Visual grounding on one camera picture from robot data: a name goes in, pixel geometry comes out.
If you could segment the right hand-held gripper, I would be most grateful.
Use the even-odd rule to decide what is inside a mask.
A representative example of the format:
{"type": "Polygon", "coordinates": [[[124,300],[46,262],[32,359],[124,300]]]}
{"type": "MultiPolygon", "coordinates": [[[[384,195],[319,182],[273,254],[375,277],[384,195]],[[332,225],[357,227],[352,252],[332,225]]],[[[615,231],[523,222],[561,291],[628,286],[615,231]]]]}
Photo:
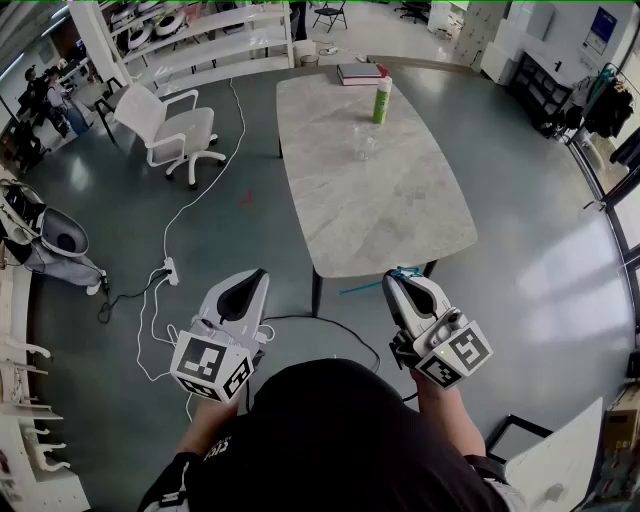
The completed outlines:
{"type": "Polygon", "coordinates": [[[434,281],[387,272],[382,287],[392,318],[402,329],[390,342],[400,368],[415,370],[440,388],[452,388],[493,355],[478,323],[469,321],[460,309],[450,308],[434,281]],[[418,335],[418,315],[439,318],[418,335]]]}

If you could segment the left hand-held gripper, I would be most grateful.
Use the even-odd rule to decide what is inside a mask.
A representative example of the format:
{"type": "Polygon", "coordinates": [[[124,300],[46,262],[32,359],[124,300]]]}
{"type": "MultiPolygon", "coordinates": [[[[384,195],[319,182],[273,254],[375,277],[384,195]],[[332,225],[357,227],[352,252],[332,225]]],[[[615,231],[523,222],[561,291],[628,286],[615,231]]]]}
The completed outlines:
{"type": "Polygon", "coordinates": [[[230,403],[264,357],[273,339],[262,329],[269,275],[236,273],[213,286],[189,330],[179,333],[170,374],[187,392],[230,403]]]}

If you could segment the blue star wand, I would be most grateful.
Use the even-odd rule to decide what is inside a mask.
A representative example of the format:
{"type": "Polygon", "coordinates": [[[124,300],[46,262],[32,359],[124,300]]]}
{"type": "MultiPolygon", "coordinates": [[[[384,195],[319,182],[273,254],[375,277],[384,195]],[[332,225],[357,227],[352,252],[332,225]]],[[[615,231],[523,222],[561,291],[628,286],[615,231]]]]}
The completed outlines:
{"type": "MultiPolygon", "coordinates": [[[[412,277],[422,277],[423,274],[421,272],[421,269],[419,267],[401,267],[398,266],[396,269],[392,269],[388,272],[386,272],[384,274],[385,277],[387,276],[391,276],[391,277],[397,277],[400,278],[401,280],[408,280],[409,278],[412,277]]],[[[350,288],[350,289],[344,289],[344,290],[340,290],[338,292],[338,294],[340,296],[344,296],[347,294],[351,294],[351,293],[356,293],[356,292],[360,292],[363,290],[367,290],[367,289],[371,289],[371,288],[375,288],[378,286],[381,286],[384,282],[384,279],[381,279],[377,282],[372,282],[369,284],[365,284],[365,285],[360,285],[358,287],[355,288],[350,288]]]]}

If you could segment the clear plastic cup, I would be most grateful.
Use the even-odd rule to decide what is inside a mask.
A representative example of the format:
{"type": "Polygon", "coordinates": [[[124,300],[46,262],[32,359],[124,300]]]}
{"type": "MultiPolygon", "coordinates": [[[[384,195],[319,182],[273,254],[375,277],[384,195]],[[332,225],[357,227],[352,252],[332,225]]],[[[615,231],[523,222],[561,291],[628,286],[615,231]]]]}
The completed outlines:
{"type": "Polygon", "coordinates": [[[355,158],[368,160],[378,149],[376,126],[358,125],[353,129],[355,158]]]}

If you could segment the person's left forearm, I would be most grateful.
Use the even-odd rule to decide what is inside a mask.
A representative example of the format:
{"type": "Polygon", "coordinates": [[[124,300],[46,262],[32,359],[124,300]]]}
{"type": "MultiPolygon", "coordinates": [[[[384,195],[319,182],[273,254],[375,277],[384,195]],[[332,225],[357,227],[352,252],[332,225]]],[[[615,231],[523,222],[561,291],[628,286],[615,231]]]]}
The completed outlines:
{"type": "Polygon", "coordinates": [[[199,398],[195,416],[179,442],[177,453],[204,456],[213,446],[219,431],[237,415],[238,401],[229,403],[199,398]]]}

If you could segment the person's right forearm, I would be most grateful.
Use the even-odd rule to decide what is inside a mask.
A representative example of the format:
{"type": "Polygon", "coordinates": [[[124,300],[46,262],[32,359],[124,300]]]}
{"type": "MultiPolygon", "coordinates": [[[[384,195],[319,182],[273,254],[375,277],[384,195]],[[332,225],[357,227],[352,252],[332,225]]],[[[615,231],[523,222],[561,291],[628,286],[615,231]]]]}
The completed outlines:
{"type": "Polygon", "coordinates": [[[420,414],[430,419],[462,456],[484,457],[484,439],[467,413],[459,389],[442,389],[416,370],[411,371],[411,376],[420,414]]]}

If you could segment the person's black shirt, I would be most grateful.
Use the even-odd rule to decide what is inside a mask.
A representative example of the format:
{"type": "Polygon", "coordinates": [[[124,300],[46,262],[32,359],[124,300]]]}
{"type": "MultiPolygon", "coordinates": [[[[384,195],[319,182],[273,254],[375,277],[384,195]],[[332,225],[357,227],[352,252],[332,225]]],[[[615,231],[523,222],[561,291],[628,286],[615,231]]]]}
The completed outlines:
{"type": "Polygon", "coordinates": [[[462,456],[363,365],[271,376],[204,456],[177,453],[137,512],[514,512],[503,469],[462,456]]]}

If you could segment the white office chair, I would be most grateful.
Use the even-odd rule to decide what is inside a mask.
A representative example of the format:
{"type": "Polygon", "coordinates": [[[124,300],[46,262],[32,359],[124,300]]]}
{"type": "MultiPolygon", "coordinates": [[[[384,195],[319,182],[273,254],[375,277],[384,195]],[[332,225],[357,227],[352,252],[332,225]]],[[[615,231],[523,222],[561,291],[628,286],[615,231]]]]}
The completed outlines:
{"type": "Polygon", "coordinates": [[[188,185],[197,188],[195,164],[210,158],[223,166],[227,157],[210,147],[217,142],[213,132],[215,113],[197,105],[199,93],[192,89],[168,100],[161,100],[146,87],[133,84],[115,108],[115,120],[134,132],[144,143],[146,161],[151,167],[164,167],[165,177],[188,164],[188,185]]]}

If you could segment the white and grey machine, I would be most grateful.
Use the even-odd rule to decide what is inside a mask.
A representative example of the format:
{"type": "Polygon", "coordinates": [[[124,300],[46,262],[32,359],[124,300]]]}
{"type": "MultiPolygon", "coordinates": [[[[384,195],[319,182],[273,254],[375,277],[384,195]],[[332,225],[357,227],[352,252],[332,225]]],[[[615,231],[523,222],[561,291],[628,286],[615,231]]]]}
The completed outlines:
{"type": "Polygon", "coordinates": [[[0,178],[0,267],[28,271],[83,287],[89,296],[108,290],[107,272],[88,257],[84,228],[46,205],[31,186],[0,178]]]}

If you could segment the green spray can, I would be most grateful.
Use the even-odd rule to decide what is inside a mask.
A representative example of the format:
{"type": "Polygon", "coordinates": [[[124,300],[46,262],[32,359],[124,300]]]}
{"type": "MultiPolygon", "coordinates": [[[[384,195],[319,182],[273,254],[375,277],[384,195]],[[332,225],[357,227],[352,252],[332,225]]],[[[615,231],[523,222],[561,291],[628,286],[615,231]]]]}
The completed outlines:
{"type": "Polygon", "coordinates": [[[392,87],[393,81],[390,76],[386,76],[378,80],[372,114],[372,122],[376,125],[385,123],[392,87]]]}

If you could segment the white flat board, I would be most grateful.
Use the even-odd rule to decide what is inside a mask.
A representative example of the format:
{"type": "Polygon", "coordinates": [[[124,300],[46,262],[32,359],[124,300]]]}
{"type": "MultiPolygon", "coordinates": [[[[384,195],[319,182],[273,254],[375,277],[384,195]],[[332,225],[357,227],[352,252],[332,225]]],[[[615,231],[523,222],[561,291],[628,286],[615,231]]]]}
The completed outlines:
{"type": "Polygon", "coordinates": [[[596,399],[562,428],[506,464],[505,476],[524,512],[573,512],[588,494],[603,400],[596,399]]]}

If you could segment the black stool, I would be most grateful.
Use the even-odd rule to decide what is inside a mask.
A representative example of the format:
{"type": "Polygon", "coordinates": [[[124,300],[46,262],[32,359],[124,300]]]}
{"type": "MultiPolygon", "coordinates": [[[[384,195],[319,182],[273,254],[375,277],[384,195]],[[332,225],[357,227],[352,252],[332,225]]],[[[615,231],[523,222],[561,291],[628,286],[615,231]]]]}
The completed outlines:
{"type": "Polygon", "coordinates": [[[116,78],[111,78],[105,83],[106,88],[100,96],[94,101],[95,111],[97,112],[109,139],[112,144],[116,144],[116,140],[110,129],[109,122],[106,119],[108,113],[115,115],[115,110],[123,98],[124,94],[130,88],[129,84],[122,85],[116,78]]]}

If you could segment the red hardcover book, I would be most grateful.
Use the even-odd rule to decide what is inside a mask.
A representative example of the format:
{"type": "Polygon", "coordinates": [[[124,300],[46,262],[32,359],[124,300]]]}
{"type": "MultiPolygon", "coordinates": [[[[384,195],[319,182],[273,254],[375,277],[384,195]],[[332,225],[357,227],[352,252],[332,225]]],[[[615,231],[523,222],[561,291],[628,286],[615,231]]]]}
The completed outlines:
{"type": "Polygon", "coordinates": [[[377,85],[388,76],[388,71],[375,63],[340,63],[336,66],[343,86],[377,85]]]}

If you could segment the black shelf rack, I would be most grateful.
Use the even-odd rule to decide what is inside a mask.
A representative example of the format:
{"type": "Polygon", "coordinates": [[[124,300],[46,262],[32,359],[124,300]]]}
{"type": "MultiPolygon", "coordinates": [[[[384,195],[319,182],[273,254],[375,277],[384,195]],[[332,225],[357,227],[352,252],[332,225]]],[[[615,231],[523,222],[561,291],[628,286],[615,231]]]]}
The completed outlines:
{"type": "Polygon", "coordinates": [[[554,121],[558,121],[573,87],[543,57],[523,51],[508,90],[524,107],[533,126],[545,133],[551,130],[554,121]]]}

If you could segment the brown cardboard box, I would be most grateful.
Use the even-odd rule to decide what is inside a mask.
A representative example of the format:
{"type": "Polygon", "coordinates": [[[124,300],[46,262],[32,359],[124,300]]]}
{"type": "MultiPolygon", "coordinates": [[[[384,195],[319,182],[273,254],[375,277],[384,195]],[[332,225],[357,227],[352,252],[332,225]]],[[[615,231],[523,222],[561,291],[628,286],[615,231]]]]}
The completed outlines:
{"type": "Polygon", "coordinates": [[[607,409],[596,496],[631,501],[640,489],[640,383],[629,384],[607,409]]]}

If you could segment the white shelf unit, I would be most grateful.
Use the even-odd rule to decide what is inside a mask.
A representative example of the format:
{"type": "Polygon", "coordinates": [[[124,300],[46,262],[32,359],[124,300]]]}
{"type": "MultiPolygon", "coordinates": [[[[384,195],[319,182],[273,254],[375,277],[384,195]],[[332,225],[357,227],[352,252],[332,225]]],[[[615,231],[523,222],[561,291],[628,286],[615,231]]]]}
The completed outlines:
{"type": "Polygon", "coordinates": [[[188,3],[188,26],[149,46],[122,52],[108,28],[124,3],[73,2],[69,12],[102,81],[138,83],[163,97],[191,87],[294,66],[286,3],[220,7],[188,3]]]}

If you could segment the white wooden rack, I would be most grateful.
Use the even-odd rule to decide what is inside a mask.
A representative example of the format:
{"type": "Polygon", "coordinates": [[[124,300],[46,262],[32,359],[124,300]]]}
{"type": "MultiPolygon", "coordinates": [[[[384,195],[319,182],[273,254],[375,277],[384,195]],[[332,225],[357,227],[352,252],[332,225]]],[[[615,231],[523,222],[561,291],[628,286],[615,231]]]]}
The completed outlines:
{"type": "Polygon", "coordinates": [[[63,417],[30,389],[51,357],[27,340],[31,277],[12,261],[0,269],[0,498],[11,512],[87,512],[79,477],[54,458],[66,445],[47,439],[63,417]]]}

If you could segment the clothes rack with garments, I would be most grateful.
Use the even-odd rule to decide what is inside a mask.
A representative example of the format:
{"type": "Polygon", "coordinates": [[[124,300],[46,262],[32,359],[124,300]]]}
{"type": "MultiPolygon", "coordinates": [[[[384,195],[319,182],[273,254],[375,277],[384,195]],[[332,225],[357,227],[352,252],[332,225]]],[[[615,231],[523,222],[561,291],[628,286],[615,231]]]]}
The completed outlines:
{"type": "Polygon", "coordinates": [[[564,107],[568,130],[585,129],[607,139],[618,137],[640,108],[640,88],[618,66],[607,63],[598,75],[573,85],[564,107]]]}

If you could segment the stack of white boxes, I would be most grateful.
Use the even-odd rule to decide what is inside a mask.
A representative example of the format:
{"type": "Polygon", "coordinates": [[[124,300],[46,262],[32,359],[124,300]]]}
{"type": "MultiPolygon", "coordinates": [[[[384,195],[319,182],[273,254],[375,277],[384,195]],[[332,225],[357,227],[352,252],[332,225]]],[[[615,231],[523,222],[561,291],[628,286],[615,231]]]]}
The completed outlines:
{"type": "Polygon", "coordinates": [[[494,39],[484,50],[480,69],[494,83],[506,86],[525,51],[543,55],[545,36],[555,7],[547,2],[515,1],[497,28],[494,39]]]}

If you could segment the folding chair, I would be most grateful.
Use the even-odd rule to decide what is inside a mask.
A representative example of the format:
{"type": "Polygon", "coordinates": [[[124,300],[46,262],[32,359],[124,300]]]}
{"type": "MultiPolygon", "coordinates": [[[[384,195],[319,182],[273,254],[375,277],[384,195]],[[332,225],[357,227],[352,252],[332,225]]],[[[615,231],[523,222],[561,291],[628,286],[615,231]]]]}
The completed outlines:
{"type": "Polygon", "coordinates": [[[345,29],[348,28],[348,23],[345,14],[346,0],[342,0],[339,3],[325,2],[320,8],[314,10],[316,19],[313,23],[313,27],[318,24],[327,28],[326,32],[330,33],[337,22],[340,22],[345,29]]]}

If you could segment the black metal frame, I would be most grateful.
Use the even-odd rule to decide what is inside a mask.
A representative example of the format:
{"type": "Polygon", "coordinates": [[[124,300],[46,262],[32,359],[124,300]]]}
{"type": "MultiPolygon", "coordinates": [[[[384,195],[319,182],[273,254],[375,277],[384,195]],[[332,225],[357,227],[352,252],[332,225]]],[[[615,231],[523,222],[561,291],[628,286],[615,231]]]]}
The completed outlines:
{"type": "Polygon", "coordinates": [[[486,440],[487,456],[506,465],[553,433],[543,426],[509,414],[486,440]]]}

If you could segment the blue wall poster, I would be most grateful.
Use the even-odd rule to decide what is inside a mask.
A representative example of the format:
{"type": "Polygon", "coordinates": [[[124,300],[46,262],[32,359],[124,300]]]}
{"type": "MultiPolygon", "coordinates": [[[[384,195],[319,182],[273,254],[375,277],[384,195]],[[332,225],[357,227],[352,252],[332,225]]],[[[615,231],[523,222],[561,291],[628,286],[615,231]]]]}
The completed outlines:
{"type": "Polygon", "coordinates": [[[617,18],[599,7],[583,45],[603,55],[617,25],[617,18]]]}

